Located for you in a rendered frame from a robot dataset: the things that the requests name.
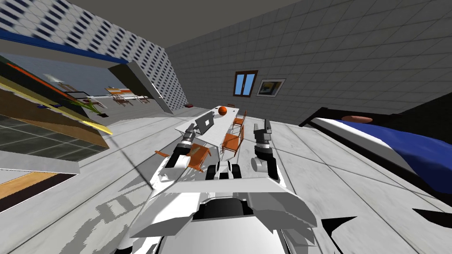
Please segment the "long white table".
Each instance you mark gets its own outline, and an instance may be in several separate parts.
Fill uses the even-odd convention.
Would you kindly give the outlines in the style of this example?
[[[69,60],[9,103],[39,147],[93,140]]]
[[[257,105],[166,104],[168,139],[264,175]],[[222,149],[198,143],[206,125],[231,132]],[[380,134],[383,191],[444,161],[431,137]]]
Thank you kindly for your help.
[[[210,113],[213,116],[213,119],[212,119],[213,126],[210,127],[209,130],[207,130],[207,132],[203,135],[196,134],[196,139],[198,139],[206,144],[210,144],[215,147],[221,148],[221,144],[224,141],[225,135],[228,132],[229,127],[233,124],[233,122],[239,112],[239,109],[226,107],[227,113],[224,116],[222,116],[218,113],[218,109],[219,109],[219,107],[211,109],[211,110],[207,111],[206,113],[202,114],[201,116],[198,116],[189,121],[185,121],[180,126],[175,127],[175,130],[177,130],[181,133],[185,133],[186,129],[192,123],[197,125],[196,119],[199,119],[202,116],[206,116]]]

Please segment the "black bed with blue blanket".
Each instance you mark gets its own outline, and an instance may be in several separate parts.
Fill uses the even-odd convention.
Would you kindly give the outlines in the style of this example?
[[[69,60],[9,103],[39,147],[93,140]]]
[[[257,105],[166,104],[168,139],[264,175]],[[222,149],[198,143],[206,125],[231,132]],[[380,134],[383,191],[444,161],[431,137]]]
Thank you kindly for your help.
[[[452,92],[399,114],[322,107],[307,124],[452,205]]]

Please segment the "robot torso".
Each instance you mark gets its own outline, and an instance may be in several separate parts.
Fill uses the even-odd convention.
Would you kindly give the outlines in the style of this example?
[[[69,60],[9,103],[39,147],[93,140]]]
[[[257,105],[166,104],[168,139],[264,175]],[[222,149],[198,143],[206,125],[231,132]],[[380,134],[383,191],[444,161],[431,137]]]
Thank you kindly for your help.
[[[148,254],[308,254],[317,220],[270,177],[170,181],[158,177],[128,236]]]

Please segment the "green potted plant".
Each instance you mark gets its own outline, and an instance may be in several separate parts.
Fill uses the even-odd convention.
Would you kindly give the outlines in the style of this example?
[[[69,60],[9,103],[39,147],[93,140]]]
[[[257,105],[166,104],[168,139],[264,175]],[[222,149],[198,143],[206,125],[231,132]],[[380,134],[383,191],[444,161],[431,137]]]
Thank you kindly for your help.
[[[69,103],[74,104],[74,105],[78,105],[81,106],[83,108],[86,108],[88,110],[90,110],[93,113],[96,113],[98,116],[102,117],[102,118],[107,118],[109,117],[106,113],[102,113],[101,111],[97,110],[94,106],[94,103],[89,101],[88,103],[85,102],[81,102],[79,100],[68,100]]]

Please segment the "brown framed window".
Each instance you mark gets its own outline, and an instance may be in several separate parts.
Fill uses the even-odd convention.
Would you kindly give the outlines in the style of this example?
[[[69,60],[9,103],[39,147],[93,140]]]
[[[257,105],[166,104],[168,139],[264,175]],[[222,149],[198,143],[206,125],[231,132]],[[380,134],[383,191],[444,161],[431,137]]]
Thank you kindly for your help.
[[[234,93],[236,97],[250,97],[258,70],[237,71],[234,80]]]

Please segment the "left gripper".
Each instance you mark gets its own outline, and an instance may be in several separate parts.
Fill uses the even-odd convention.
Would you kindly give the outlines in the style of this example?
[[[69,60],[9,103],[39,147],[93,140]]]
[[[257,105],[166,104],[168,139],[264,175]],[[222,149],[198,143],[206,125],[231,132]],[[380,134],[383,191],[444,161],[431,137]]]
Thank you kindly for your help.
[[[195,123],[192,123],[191,125],[189,125],[187,127],[187,129],[185,130],[185,134],[183,135],[183,142],[189,142],[189,143],[193,143],[194,138],[196,137],[196,130],[197,126]]]

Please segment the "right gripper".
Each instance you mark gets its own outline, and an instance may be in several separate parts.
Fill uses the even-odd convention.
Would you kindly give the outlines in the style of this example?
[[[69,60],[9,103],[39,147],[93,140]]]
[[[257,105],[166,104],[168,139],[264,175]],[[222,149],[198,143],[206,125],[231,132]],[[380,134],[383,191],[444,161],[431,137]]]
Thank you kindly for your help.
[[[271,140],[271,130],[271,124],[268,119],[265,119],[264,121],[264,129],[259,129],[258,124],[254,124],[253,133],[256,143],[269,143],[269,141]]]

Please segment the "grey laptop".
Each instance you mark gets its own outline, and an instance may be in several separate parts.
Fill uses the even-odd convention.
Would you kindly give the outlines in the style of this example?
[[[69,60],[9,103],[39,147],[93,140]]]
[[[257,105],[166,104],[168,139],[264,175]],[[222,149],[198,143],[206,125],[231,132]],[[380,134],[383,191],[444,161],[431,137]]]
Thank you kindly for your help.
[[[196,129],[199,130],[201,135],[205,134],[214,125],[213,111],[207,112],[195,120]]]

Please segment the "framed wall picture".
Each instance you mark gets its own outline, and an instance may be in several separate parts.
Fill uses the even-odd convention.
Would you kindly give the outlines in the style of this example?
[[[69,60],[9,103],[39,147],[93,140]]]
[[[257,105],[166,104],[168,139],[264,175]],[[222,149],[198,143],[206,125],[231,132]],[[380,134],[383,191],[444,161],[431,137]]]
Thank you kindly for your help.
[[[259,86],[257,97],[276,97],[282,85],[285,82],[285,78],[280,79],[262,79]]]

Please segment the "orange wooden chair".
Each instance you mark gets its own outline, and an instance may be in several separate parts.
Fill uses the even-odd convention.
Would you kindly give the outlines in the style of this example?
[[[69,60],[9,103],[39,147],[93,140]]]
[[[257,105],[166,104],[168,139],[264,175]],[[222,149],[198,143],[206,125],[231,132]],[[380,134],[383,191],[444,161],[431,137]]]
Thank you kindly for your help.
[[[205,147],[193,143],[191,145],[179,144],[171,155],[161,151],[155,151],[157,154],[169,159],[161,164],[161,173],[184,172],[187,168],[193,168],[197,171],[204,172],[201,168],[207,154],[211,156],[210,150]]]
[[[234,119],[234,122],[233,122],[233,127],[236,126],[236,125],[242,127],[246,115],[247,115],[247,110],[245,110],[244,115],[243,115],[242,118],[236,117],[236,118]]]
[[[237,135],[226,133],[224,141],[222,143],[222,152],[225,150],[234,152],[234,156],[237,155],[237,152],[244,140],[244,126],[242,126]]]

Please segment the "white table with chairs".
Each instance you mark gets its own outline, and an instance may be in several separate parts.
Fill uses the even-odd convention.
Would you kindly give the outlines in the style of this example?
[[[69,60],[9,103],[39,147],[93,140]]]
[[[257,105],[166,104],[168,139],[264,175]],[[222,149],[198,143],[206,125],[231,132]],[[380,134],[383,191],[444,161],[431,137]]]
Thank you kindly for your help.
[[[148,97],[146,96],[138,96],[135,95],[129,89],[116,89],[116,88],[106,88],[109,92],[113,101],[117,102],[119,105],[125,106],[126,104],[130,104],[133,106],[130,100],[137,100],[140,103],[149,103]]]

